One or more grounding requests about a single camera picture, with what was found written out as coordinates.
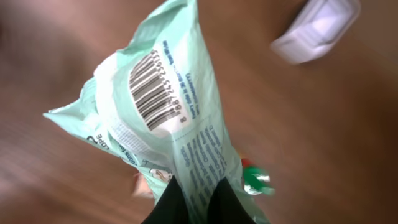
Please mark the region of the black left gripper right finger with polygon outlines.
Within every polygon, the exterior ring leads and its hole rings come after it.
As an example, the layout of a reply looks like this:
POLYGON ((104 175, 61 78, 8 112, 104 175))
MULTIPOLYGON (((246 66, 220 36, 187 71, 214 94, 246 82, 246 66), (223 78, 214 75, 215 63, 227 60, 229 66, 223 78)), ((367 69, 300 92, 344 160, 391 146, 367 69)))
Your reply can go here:
POLYGON ((218 182, 211 196, 207 224, 255 224, 241 205, 227 178, 218 182))

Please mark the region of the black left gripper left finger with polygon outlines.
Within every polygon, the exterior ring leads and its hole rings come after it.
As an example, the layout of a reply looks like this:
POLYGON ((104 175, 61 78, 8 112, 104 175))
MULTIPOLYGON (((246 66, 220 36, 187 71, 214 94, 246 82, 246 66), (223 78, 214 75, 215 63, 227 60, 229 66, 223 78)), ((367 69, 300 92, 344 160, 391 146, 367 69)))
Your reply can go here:
POLYGON ((142 224, 189 224, 190 218, 181 187, 172 177, 153 211, 142 224))

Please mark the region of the mint green wipes packet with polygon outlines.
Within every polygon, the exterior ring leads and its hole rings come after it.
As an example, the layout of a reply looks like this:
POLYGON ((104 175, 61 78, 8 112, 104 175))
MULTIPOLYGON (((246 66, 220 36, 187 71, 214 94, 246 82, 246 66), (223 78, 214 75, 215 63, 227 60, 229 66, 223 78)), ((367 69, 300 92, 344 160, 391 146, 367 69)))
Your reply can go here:
POLYGON ((97 66, 79 99, 45 117, 135 167, 155 205, 175 176, 190 223, 207 223, 211 196, 223 178, 254 222, 267 223, 244 190, 195 1, 163 2, 127 47, 97 66))

